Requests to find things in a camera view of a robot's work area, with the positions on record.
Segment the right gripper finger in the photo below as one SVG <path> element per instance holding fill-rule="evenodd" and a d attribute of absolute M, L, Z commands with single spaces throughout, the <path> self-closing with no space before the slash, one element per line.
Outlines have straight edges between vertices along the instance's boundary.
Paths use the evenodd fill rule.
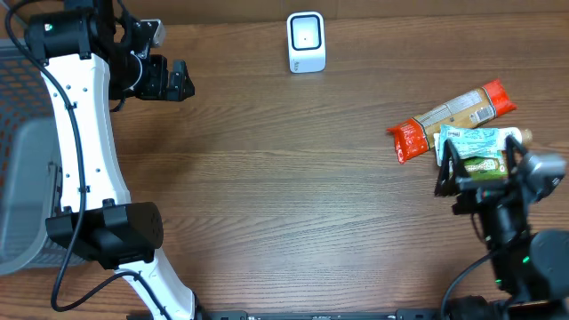
<path fill-rule="evenodd" d="M 435 196 L 456 196 L 461 192 L 461 185 L 470 182 L 471 177 L 451 140 L 446 140 L 443 159 L 435 186 Z"/>
<path fill-rule="evenodd" d="M 527 148 L 519 142 L 513 135 L 505 139 L 506 161 L 508 166 L 508 178 L 512 179 L 518 171 L 521 160 L 528 153 Z"/>

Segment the green snack packet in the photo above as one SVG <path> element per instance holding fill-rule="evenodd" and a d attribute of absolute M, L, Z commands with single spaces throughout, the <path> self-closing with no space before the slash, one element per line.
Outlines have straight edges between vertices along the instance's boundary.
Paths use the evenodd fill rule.
<path fill-rule="evenodd" d="M 506 157 L 499 152 L 493 157 L 473 156 L 463 160 L 473 180 L 499 180 L 508 177 Z"/>

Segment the light blue wipes packet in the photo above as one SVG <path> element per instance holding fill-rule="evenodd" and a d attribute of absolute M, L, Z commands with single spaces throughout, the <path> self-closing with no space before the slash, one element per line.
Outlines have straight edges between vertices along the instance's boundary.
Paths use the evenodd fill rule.
<path fill-rule="evenodd" d="M 460 158 L 471 157 L 497 158 L 505 149 L 506 128 L 467 129 L 442 124 L 437 138 L 437 159 L 442 161 L 444 146 L 451 141 Z"/>

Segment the orange pasta packet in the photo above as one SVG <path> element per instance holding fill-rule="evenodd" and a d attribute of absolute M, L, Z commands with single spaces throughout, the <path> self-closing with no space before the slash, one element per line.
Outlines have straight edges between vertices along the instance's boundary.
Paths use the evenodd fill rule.
<path fill-rule="evenodd" d="M 394 137 L 397 161 L 404 164 L 435 147 L 434 134 L 440 133 L 443 124 L 473 129 L 516 109 L 501 80 L 495 79 L 388 128 L 387 132 Z"/>

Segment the white tube with gold cap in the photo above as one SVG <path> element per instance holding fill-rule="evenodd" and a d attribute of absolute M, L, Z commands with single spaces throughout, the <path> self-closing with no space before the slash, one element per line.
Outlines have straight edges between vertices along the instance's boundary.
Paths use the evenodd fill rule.
<path fill-rule="evenodd" d="M 523 145 L 527 145 L 529 143 L 531 143 L 533 141 L 533 134 L 530 130 L 527 129 L 519 129 L 516 127 L 508 127 L 506 128 L 508 130 L 507 136 L 509 135 L 513 135 L 519 142 L 521 142 Z M 437 138 L 438 138 L 438 133 L 434 134 L 434 138 L 435 138 L 435 147 L 436 147 L 436 156 L 437 156 L 437 150 L 438 150 L 438 145 L 437 145 Z M 441 165 L 440 160 L 437 159 L 437 164 Z"/>

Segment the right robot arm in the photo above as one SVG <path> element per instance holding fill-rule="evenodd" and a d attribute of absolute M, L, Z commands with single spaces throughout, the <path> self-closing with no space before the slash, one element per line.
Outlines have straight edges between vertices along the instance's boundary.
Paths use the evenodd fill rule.
<path fill-rule="evenodd" d="M 505 144 L 508 176 L 497 180 L 473 179 L 453 143 L 444 144 L 435 194 L 456 198 L 453 213 L 471 218 L 487 253 L 448 286 L 439 307 L 442 319 L 568 317 L 568 233 L 534 233 L 528 222 L 530 205 L 552 194 L 565 177 L 566 161 L 558 154 L 535 154 L 513 136 Z M 456 285 L 486 262 L 509 298 L 452 298 Z"/>

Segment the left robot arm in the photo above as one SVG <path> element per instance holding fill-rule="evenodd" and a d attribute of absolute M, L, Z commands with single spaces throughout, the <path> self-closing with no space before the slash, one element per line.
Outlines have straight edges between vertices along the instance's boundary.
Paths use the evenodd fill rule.
<path fill-rule="evenodd" d="M 131 199 L 110 119 L 129 98 L 180 102 L 195 87 L 183 60 L 156 53 L 165 36 L 160 20 L 114 7 L 67 1 L 28 24 L 28 57 L 51 96 L 62 164 L 61 213 L 45 222 L 46 231 L 68 256 L 124 279 L 152 318 L 200 319 L 195 294 L 165 256 L 157 206 Z"/>

